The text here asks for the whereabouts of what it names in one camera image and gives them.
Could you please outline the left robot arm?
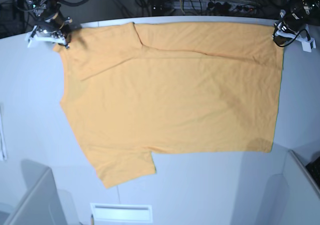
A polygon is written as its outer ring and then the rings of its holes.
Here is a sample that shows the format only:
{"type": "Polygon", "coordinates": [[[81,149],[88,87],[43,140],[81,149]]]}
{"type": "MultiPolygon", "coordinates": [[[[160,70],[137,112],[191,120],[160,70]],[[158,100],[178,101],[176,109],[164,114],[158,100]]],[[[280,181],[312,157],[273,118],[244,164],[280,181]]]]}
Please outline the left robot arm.
{"type": "Polygon", "coordinates": [[[309,23],[319,21],[320,0],[288,0],[274,23],[273,42],[285,48],[298,41],[302,50],[310,53],[316,48],[316,40],[310,35],[309,23]]]}

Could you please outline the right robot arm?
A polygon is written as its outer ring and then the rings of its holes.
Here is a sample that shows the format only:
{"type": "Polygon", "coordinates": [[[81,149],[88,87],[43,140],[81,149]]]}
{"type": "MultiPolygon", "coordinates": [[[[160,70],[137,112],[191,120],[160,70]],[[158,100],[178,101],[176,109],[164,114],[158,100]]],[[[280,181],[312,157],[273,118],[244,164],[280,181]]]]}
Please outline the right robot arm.
{"type": "Polygon", "coordinates": [[[62,14],[59,0],[26,0],[26,5],[26,11],[35,18],[33,29],[25,37],[28,47],[48,42],[68,49],[73,20],[62,14]]]}

